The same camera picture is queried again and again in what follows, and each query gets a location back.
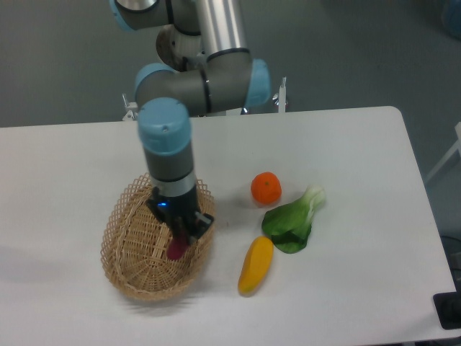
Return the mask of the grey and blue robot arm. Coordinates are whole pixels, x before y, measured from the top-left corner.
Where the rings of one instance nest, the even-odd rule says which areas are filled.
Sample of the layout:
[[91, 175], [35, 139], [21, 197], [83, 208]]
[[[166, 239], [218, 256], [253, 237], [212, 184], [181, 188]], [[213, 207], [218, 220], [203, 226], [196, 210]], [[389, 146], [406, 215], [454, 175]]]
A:
[[148, 207], [188, 247], [214, 219], [200, 210], [192, 153], [193, 116], [264, 104], [269, 70], [251, 57], [238, 1], [112, 1], [119, 26], [136, 31], [171, 25], [197, 39], [182, 67], [143, 67], [135, 78], [138, 134], [153, 184]]

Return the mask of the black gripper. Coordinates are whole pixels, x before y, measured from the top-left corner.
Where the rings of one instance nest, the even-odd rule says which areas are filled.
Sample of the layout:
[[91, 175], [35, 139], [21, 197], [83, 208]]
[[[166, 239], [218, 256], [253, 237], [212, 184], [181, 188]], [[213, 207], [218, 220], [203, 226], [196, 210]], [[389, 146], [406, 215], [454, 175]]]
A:
[[196, 184], [185, 194], [174, 197], [162, 195], [158, 187], [153, 187], [146, 205], [155, 218], [173, 232], [175, 247], [193, 245], [215, 221], [209, 213], [200, 212]]

